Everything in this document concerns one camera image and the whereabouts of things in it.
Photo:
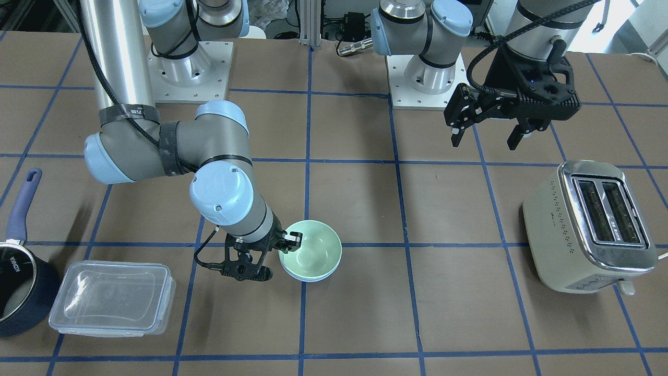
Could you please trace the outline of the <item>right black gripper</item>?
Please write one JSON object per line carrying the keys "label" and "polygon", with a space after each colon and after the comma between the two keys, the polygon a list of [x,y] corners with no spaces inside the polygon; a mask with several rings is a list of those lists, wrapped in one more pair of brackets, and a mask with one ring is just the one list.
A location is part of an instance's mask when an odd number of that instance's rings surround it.
{"label": "right black gripper", "polygon": [[273,277],[270,267],[263,265],[271,250],[281,250],[284,254],[301,247],[303,234],[298,231],[285,231],[276,215],[272,217],[269,231],[257,241],[226,235],[224,260],[219,266],[222,276],[236,280],[268,281]]}

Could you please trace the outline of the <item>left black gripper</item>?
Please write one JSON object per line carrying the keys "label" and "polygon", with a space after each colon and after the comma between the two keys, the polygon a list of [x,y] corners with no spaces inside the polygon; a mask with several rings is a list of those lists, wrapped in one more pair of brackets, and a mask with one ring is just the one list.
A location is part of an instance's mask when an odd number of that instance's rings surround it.
{"label": "left black gripper", "polygon": [[582,107],[574,85],[574,72],[565,58],[566,43],[548,45],[545,60],[531,60],[504,45],[492,60],[480,88],[458,84],[444,110],[451,127],[451,143],[458,147],[466,129],[484,119],[517,119],[508,136],[509,150],[545,122],[567,121]]}

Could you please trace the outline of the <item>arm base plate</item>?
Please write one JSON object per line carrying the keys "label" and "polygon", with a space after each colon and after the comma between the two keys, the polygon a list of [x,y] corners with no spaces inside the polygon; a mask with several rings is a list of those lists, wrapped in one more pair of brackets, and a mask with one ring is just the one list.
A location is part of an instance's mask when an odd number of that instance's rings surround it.
{"label": "arm base plate", "polygon": [[461,54],[453,66],[432,67],[417,55],[386,56],[387,78],[395,109],[444,110],[458,84],[467,84]]}
{"label": "arm base plate", "polygon": [[147,64],[155,102],[203,104],[224,100],[233,52],[232,41],[201,41],[193,54],[180,60],[148,53]]}

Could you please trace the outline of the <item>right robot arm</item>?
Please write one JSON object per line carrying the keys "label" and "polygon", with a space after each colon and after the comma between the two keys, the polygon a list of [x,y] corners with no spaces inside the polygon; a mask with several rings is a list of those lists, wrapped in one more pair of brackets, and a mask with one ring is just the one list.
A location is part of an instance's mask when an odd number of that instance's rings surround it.
{"label": "right robot arm", "polygon": [[226,232],[224,260],[194,260],[236,280],[270,280],[267,253],[295,250],[302,235],[284,231],[255,186],[243,110],[211,100],[193,121],[161,121],[142,33],[152,38],[152,57],[169,83],[201,83],[214,78],[202,43],[245,36],[247,3],[81,1],[78,23],[98,80],[101,129],[84,148],[90,173],[105,185],[193,173],[194,207]]}

